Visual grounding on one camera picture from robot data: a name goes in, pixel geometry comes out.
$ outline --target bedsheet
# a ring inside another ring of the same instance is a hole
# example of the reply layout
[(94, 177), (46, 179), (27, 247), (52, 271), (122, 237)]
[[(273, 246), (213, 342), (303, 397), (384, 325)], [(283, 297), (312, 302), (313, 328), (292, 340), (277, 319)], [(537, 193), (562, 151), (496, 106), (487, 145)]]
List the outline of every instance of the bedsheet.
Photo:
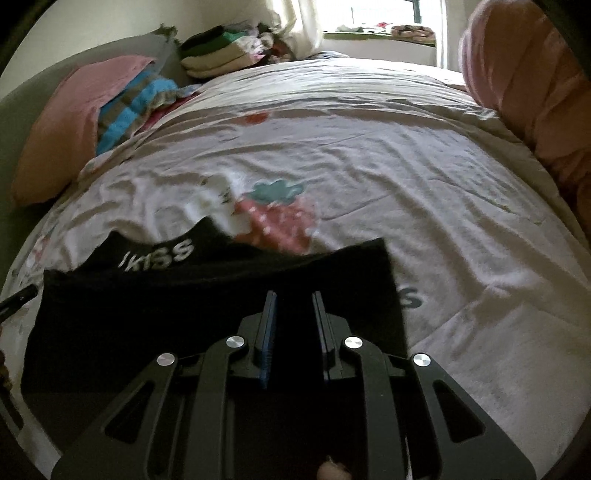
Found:
[[(85, 167), (3, 295), (76, 268), (114, 229), (157, 243), (210, 216), (240, 241), (294, 252), (384, 237), (411, 351), (447, 369), (542, 477), (591, 408), (589, 246), (497, 115), (412, 68), (310, 60), (212, 80)], [(38, 305), (6, 324), (0, 348), (19, 442), (48, 475), (59, 452), (20, 396)]]

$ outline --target teal leaf print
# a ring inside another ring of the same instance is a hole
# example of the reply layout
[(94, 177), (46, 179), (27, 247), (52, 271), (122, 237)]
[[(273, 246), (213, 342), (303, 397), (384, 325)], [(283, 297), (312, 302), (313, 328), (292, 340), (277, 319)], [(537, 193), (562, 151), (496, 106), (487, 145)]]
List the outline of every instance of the teal leaf print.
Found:
[(303, 183), (288, 185), (285, 180), (276, 180), (270, 184), (264, 182), (255, 183), (252, 192), (248, 192), (246, 196), (263, 205), (269, 205), (270, 203), (291, 205), (303, 191)]

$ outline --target wall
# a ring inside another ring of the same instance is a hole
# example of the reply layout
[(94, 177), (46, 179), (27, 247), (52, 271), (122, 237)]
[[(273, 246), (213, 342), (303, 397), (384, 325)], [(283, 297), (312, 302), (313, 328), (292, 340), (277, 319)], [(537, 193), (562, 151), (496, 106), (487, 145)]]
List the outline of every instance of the wall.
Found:
[(322, 50), (336, 50), (357, 59), (407, 61), (421, 65), (437, 64), (437, 51), (427, 45), (396, 40), (327, 40)]
[(0, 76), (0, 98), (45, 68), (120, 38), (175, 25), (178, 38), (223, 23), (267, 20), (264, 0), (58, 0), (43, 14)]
[(480, 0), (443, 0), (444, 22), (447, 24), (447, 38), (442, 44), (442, 65), (449, 70), (460, 71), (458, 49), (460, 39), (468, 26), (468, 19)]

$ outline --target window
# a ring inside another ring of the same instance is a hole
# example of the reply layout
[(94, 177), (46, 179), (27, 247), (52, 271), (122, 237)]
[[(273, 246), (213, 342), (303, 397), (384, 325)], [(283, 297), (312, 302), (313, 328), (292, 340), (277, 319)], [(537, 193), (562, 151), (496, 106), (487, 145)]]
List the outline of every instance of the window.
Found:
[(371, 28), (380, 23), (428, 27), (433, 17), (428, 11), (432, 3), (432, 0), (317, 0), (317, 7), (322, 28), (335, 31), (341, 25)]

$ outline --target windowsill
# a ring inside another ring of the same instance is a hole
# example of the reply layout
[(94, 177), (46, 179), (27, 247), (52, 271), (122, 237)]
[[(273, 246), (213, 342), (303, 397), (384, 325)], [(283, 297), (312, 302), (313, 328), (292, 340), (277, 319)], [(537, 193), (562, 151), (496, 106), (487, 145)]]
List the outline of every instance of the windowsill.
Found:
[(425, 45), (426, 47), (436, 46), (434, 41), (421, 42), (413, 38), (393, 37), (387, 33), (324, 32), (324, 38), (327, 40), (394, 40)]

